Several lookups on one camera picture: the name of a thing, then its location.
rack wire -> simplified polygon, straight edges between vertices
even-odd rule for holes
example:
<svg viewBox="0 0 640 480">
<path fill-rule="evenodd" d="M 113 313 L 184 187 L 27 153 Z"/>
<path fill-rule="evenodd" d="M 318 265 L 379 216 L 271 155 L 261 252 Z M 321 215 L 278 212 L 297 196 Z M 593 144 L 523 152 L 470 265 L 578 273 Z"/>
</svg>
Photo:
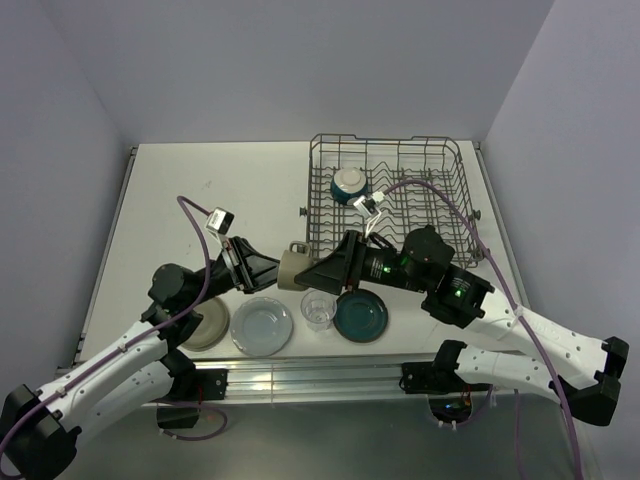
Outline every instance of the rack wire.
<svg viewBox="0 0 640 480">
<path fill-rule="evenodd" d="M 363 218 L 351 206 L 338 204 L 330 193 L 331 180 L 341 168 L 359 168 L 370 192 L 406 178 L 427 180 L 442 190 L 476 226 L 480 211 L 473 210 L 458 144 L 448 137 L 410 139 L 358 138 L 354 135 L 316 135 L 309 145 L 307 242 L 316 258 L 331 253 L 346 230 L 364 232 Z M 481 250 L 464 225 L 433 192 L 406 186 L 392 192 L 382 205 L 386 210 L 376 231 L 401 249 L 407 234 L 433 225 L 443 240 L 455 248 L 454 262 L 463 268 L 477 266 Z"/>
</svg>

wall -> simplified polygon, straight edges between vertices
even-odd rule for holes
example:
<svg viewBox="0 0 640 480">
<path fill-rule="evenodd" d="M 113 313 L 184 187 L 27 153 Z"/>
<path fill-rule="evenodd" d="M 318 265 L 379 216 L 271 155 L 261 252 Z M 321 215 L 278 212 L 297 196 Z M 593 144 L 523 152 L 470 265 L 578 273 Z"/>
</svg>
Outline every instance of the wall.
<svg viewBox="0 0 640 480">
<path fill-rule="evenodd" d="M 485 137 L 552 0 L 42 0 L 132 142 Z"/>
<path fill-rule="evenodd" d="M 125 166 L 35 1 L 0 2 L 0 398 L 71 361 Z"/>
<path fill-rule="evenodd" d="M 637 478 L 640 4 L 556 0 L 484 144 L 531 303 L 631 346 L 607 478 Z"/>
</svg>

mug handle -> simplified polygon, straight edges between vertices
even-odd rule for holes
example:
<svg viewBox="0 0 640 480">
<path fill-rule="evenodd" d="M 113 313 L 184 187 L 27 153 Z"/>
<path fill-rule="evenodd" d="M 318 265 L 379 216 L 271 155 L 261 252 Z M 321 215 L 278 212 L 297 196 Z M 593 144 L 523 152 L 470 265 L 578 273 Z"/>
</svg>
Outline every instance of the mug handle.
<svg viewBox="0 0 640 480">
<path fill-rule="evenodd" d="M 306 255 L 307 257 L 311 256 L 311 245 L 306 242 L 291 242 L 291 244 L 289 245 L 289 250 L 295 253 L 301 253 L 303 255 Z"/>
</svg>

beige mug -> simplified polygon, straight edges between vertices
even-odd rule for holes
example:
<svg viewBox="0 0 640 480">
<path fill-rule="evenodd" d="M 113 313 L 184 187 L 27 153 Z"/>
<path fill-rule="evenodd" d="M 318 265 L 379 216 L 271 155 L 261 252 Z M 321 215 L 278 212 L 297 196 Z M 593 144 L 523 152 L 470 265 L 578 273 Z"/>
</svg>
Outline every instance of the beige mug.
<svg viewBox="0 0 640 480">
<path fill-rule="evenodd" d="M 289 249 L 282 252 L 280 266 L 278 267 L 278 288 L 280 290 L 293 290 L 302 292 L 308 287 L 303 287 L 295 282 L 295 277 L 300 272 L 313 266 L 311 258 L 311 246 L 305 242 L 291 242 Z"/>
</svg>

dark teal plate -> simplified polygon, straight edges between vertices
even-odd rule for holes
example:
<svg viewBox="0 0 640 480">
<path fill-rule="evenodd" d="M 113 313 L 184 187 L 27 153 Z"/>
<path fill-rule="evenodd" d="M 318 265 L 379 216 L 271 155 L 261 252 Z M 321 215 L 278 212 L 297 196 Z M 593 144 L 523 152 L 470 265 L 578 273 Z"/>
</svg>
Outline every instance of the dark teal plate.
<svg viewBox="0 0 640 480">
<path fill-rule="evenodd" d="M 333 319 L 336 330 L 347 340 L 369 343 L 380 338 L 389 323 L 382 299 L 369 290 L 343 293 Z"/>
</svg>

